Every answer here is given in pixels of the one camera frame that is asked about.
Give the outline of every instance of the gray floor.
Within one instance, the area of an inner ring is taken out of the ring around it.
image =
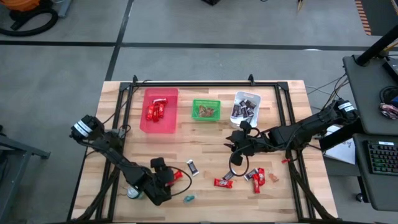
[[[74,1],[68,17],[50,31],[0,40],[115,42],[128,0]],[[363,32],[354,0],[135,0],[124,42],[369,46],[378,37]],[[9,20],[0,7],[0,26]],[[28,25],[44,22],[46,16]],[[0,45],[0,124],[9,137],[51,151],[32,159],[11,219],[61,222],[67,217],[84,149],[68,134],[86,114],[95,114],[112,47]],[[121,48],[112,80],[305,80],[321,86],[344,74],[349,51]],[[322,88],[333,91],[333,85]],[[353,102],[349,86],[340,96]],[[322,107],[328,95],[309,96]],[[345,220],[389,222],[398,213],[377,212],[354,201],[356,179],[330,176],[338,214]]]

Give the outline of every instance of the vacuum hose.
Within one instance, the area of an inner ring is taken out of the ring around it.
[[[43,26],[32,30],[16,31],[33,17],[45,13],[51,14],[51,19]],[[11,37],[28,37],[36,34],[41,34],[51,29],[58,21],[58,13],[55,10],[53,10],[51,7],[38,6],[35,9],[26,12],[11,11],[10,16],[15,21],[15,23],[11,26],[12,30],[6,30],[0,28],[0,34],[8,35]]]

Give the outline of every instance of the white paper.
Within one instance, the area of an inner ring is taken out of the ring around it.
[[[340,128],[337,126],[330,126],[327,129],[327,134],[334,133]],[[338,144],[337,146],[326,151],[325,156],[336,159],[342,162],[347,162],[349,164],[355,165],[355,144],[353,139],[349,139],[343,143]]]

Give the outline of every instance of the white sticker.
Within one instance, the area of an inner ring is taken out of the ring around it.
[[[338,109],[341,110],[341,109],[343,109],[343,108],[346,108],[347,106],[352,106],[352,104],[351,104],[350,102],[348,102],[348,103],[343,103],[342,105],[340,105],[340,106],[338,107]]]
[[[345,110],[346,112],[349,112],[349,111],[355,110],[355,108],[354,108],[353,106],[349,106],[349,107],[347,107],[347,108],[344,108],[344,110]]]
[[[92,132],[93,130],[91,130],[91,128],[89,128],[84,122],[82,122],[81,120],[79,120],[77,122],[87,133]]]
[[[387,145],[387,146],[393,146],[393,142],[379,142],[379,144]]]
[[[76,123],[75,125],[73,125],[73,127],[75,127],[76,130],[80,132],[80,134],[84,135],[84,137],[88,136],[88,133],[83,128],[81,128],[79,124]]]

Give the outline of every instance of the white bin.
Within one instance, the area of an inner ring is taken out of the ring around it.
[[[235,105],[239,104],[242,100],[249,100],[249,101],[257,104],[257,106],[254,109],[253,119],[250,122],[250,125],[255,128],[257,126],[257,119],[259,117],[259,108],[260,108],[260,103],[261,103],[261,96],[256,95],[256,94],[252,94],[252,93],[246,93],[246,92],[243,92],[243,91],[239,91],[235,95],[234,104]],[[234,107],[232,106],[231,116],[230,116],[231,125],[234,128],[240,129],[239,125],[241,124],[241,121],[244,121],[245,119],[242,116],[237,117],[237,118],[232,117],[233,110],[234,110]]]

